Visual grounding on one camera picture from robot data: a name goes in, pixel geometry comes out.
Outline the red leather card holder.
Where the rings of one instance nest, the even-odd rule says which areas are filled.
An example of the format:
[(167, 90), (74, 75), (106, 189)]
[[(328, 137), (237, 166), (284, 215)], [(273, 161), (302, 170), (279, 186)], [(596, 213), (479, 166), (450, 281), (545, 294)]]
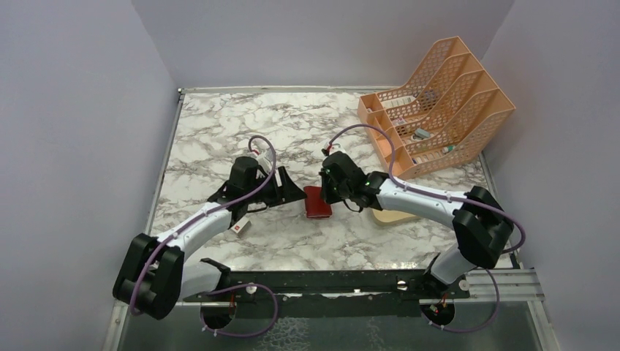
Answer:
[(306, 218), (325, 219), (332, 216), (331, 206), (322, 199), (320, 186), (305, 186), (303, 190), (306, 194), (304, 200)]

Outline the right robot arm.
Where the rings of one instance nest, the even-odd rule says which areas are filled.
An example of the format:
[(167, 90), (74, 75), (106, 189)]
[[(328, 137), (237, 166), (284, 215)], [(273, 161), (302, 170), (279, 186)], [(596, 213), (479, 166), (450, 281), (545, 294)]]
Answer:
[(454, 231), (456, 243), (434, 258), (421, 280), (423, 291), (433, 298), (475, 268), (494, 268), (515, 228), (515, 222), (480, 186), (468, 192), (415, 186), (389, 173), (364, 173), (341, 151), (323, 160), (320, 177), (321, 196), (328, 204), (354, 203), (359, 210), (403, 212)]

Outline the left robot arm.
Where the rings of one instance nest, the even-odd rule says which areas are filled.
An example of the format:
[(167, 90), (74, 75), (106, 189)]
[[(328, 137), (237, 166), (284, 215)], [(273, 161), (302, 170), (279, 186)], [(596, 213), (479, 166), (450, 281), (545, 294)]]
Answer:
[(181, 299), (186, 259), (239, 222), (249, 205), (262, 203), (272, 208), (306, 198), (285, 167), (266, 171), (251, 156), (237, 157), (229, 178), (197, 213), (161, 234), (141, 233), (132, 239), (113, 285), (113, 297), (130, 305), (136, 314), (163, 319)]

